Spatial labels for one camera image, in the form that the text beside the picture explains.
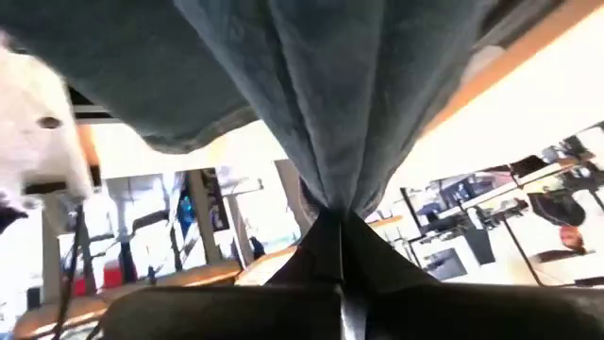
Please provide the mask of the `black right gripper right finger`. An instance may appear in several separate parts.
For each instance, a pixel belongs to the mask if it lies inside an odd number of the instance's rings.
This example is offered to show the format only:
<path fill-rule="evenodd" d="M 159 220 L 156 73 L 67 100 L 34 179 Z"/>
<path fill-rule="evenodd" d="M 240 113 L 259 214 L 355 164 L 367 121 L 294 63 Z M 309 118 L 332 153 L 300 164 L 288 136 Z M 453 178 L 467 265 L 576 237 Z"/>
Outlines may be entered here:
<path fill-rule="evenodd" d="M 440 282 L 361 218 L 342 225 L 344 279 L 366 303 L 368 339 L 603 340 L 596 289 Z"/>

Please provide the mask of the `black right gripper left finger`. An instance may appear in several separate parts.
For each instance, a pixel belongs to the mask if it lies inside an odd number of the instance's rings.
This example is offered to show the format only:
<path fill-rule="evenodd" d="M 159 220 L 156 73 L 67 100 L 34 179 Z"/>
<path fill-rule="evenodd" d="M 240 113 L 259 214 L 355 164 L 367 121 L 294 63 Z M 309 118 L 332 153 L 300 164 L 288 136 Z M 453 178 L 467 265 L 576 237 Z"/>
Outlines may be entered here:
<path fill-rule="evenodd" d="M 341 220 L 321 213 L 261 286 L 150 287 L 113 302 L 107 339 L 338 339 Z"/>

